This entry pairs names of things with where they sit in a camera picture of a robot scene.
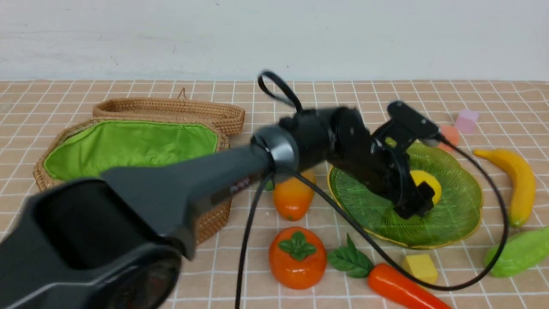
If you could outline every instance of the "basket handle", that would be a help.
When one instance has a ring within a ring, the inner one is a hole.
[[[183,95],[183,101],[187,102],[189,100],[189,99],[187,99],[187,95],[185,93],[185,87],[181,87],[181,91],[179,92],[179,95],[177,96],[178,100],[181,98],[181,95]]]

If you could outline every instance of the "green plate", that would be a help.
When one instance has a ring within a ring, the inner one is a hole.
[[[411,249],[434,249],[473,234],[482,217],[483,191],[475,178],[447,152],[414,143],[409,149],[410,168],[435,176],[442,196],[424,217],[404,220],[393,204],[337,168],[328,173],[328,187],[339,207],[366,232]]]

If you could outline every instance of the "toy vegetable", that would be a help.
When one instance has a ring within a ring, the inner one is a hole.
[[[498,246],[488,250],[484,264],[488,265]],[[549,255],[549,227],[515,234],[505,244],[500,258],[490,272],[494,277],[512,277],[536,266]]]
[[[337,270],[352,278],[368,277],[368,286],[380,296],[410,309],[450,309],[426,289],[404,277],[387,264],[372,265],[366,255],[358,251],[347,234],[347,247],[340,247],[328,255]]]

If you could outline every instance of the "toy banana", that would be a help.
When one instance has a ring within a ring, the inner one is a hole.
[[[509,175],[513,184],[509,221],[513,227],[521,227],[532,213],[536,195],[536,179],[528,162],[516,152],[497,148],[473,151],[477,157],[490,161]]]

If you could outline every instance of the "pink block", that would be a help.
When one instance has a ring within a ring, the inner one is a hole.
[[[464,109],[457,117],[457,121],[456,124],[454,124],[454,127],[459,132],[470,134],[475,130],[478,119],[479,114],[477,112],[470,111],[469,109]]]

